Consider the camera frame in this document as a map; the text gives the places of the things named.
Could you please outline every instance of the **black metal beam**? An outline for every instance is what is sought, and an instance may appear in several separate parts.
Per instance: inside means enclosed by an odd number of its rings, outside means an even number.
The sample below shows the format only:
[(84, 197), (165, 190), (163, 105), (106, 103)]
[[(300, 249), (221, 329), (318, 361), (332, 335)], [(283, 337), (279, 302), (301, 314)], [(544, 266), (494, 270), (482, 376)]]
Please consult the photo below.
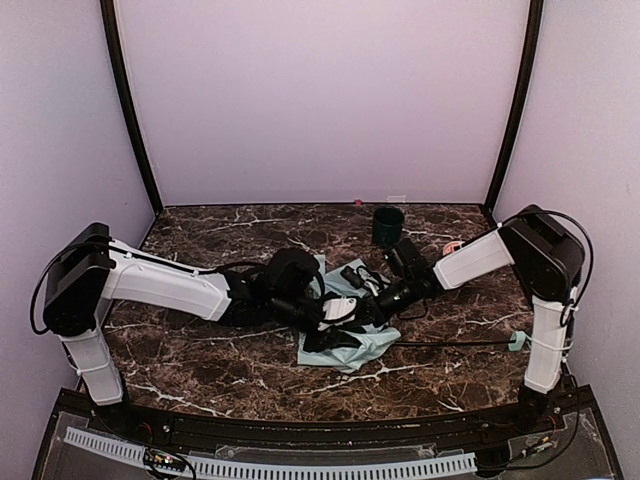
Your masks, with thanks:
[(100, 7), (102, 9), (104, 33), (107, 38), (111, 68), (113, 69), (113, 77), (116, 81), (118, 96), (120, 97), (122, 114), (124, 115), (124, 121), (127, 125), (127, 131), (129, 132), (133, 153), (138, 163), (138, 169), (140, 170), (144, 187), (147, 190), (147, 196), (149, 197), (153, 211), (157, 215), (162, 212), (164, 206), (162, 205), (158, 186), (153, 178), (151, 163), (149, 162), (149, 157), (144, 147), (138, 117), (136, 116), (136, 110), (133, 106), (133, 97), (131, 95), (131, 89), (129, 88), (129, 80), (127, 79), (127, 70), (124, 64), (113, 0), (100, 0)]
[(525, 100), (527, 99), (527, 91), (531, 81), (531, 72), (533, 71), (533, 62), (536, 56), (536, 47), (538, 45), (538, 35), (540, 34), (540, 25), (542, 23), (542, 7), (544, 0), (531, 0), (529, 4), (529, 18), (527, 20), (527, 31), (524, 37), (524, 47), (522, 48), (522, 58), (520, 59), (520, 70), (518, 71), (518, 79), (516, 88), (513, 93), (513, 101), (511, 102), (511, 111), (507, 120), (507, 128), (502, 139), (502, 146), (498, 154), (498, 160), (491, 179), (491, 185), (487, 192), (487, 198), (484, 206), (489, 212), (493, 212), (500, 196), (500, 190), (504, 183), (504, 178), (509, 168), (509, 161), (513, 153), (513, 146), (516, 143), (522, 112), (524, 111)]

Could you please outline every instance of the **cup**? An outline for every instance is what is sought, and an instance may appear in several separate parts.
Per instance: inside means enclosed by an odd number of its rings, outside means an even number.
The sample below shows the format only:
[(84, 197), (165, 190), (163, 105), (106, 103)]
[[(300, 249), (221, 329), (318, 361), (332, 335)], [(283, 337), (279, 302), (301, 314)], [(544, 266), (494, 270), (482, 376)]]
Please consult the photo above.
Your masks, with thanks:
[(396, 207), (380, 207), (373, 213), (373, 243), (389, 248), (400, 240), (404, 213)]

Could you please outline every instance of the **table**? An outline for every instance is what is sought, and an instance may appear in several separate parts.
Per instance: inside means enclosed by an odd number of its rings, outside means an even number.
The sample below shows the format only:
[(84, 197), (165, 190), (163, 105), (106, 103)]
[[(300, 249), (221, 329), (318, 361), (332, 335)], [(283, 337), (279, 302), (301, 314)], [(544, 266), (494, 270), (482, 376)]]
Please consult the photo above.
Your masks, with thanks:
[[(211, 267), (268, 261), (279, 248), (324, 254), (327, 270), (355, 258), (390, 276), (371, 245), (379, 205), (167, 208), (143, 250)], [(489, 226), (476, 205), (403, 204), (405, 232), (430, 260)], [(419, 313), (421, 306), (407, 312)], [(530, 331), (532, 313), (510, 268), (429, 302), (393, 326), (403, 341), (503, 340)], [(134, 403), (184, 413), (271, 421), (413, 418), (517, 401), (528, 350), (506, 346), (391, 348), (352, 375), (296, 365), (298, 335), (276, 324), (221, 327), (151, 305), (117, 302), (104, 326)]]

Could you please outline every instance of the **teal tape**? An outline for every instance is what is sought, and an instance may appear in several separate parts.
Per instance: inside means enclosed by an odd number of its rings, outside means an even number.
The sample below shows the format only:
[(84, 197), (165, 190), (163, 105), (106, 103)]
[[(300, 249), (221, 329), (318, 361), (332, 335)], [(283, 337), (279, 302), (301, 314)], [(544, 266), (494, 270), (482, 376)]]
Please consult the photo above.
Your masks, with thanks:
[(520, 350), (522, 350), (522, 347), (524, 346), (524, 342), (527, 341), (527, 334), (524, 332), (521, 332), (520, 330), (516, 330), (515, 332), (513, 332), (513, 334), (511, 334), (511, 342), (509, 344), (509, 350), (512, 352), (519, 352)]

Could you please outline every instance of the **light blue cloth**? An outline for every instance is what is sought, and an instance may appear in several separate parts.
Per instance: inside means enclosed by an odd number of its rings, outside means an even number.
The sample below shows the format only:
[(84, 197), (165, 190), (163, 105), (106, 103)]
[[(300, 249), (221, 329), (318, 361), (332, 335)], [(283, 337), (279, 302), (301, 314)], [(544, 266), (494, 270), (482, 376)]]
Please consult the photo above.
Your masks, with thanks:
[[(356, 289), (349, 284), (340, 272), (346, 266), (357, 270), (359, 266), (364, 266), (364, 262), (360, 259), (354, 260), (343, 267), (336, 268), (329, 273), (325, 273), (325, 257), (324, 255), (316, 255), (316, 259), (320, 262), (320, 273), (325, 283), (327, 292), (334, 292), (344, 297), (364, 297), (368, 292), (364, 289)], [(320, 287), (314, 280), (311, 288), (316, 295), (320, 295)], [(304, 346), (305, 335), (300, 334), (298, 343), (298, 365), (307, 365), (314, 367), (334, 367), (342, 373), (353, 373), (362, 367), (365, 363), (380, 357), (387, 349), (400, 338), (400, 332), (392, 327), (374, 327), (373, 325), (365, 325), (366, 333), (354, 333), (343, 330), (352, 337), (360, 341), (359, 348), (333, 348), (323, 352), (305, 352)]]

